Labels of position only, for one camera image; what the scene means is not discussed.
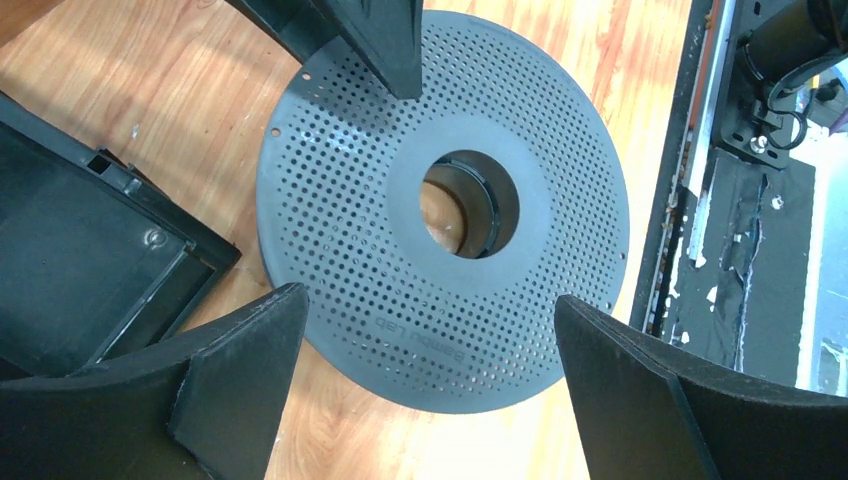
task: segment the perforated disc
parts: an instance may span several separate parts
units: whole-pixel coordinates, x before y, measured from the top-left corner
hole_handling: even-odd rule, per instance
[[[340,39],[306,62],[262,147],[259,238],[275,286],[309,287],[306,338],[342,373],[410,407],[480,412],[562,377],[558,296],[612,309],[626,192],[603,122],[544,52],[456,13],[425,12],[422,32],[419,100],[395,100]],[[485,258],[440,247],[419,211],[428,169],[458,151],[517,192],[500,205],[514,234]]]

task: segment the center hole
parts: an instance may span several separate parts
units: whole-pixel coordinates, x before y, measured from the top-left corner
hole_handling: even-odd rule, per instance
[[[518,226],[518,192],[492,157],[460,150],[439,158],[424,177],[421,216],[430,236],[463,258],[486,258],[509,243]]]

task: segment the wooden table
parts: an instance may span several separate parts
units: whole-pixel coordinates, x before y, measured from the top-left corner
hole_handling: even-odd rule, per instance
[[[630,201],[629,318],[689,4],[686,0],[433,0],[529,38],[589,94]],[[298,64],[221,0],[65,0],[0,49],[0,89],[138,165],[244,253],[190,321],[268,291],[254,177],[263,129]],[[383,400],[304,343],[267,477],[586,477],[564,381],[512,408],[436,415]]]

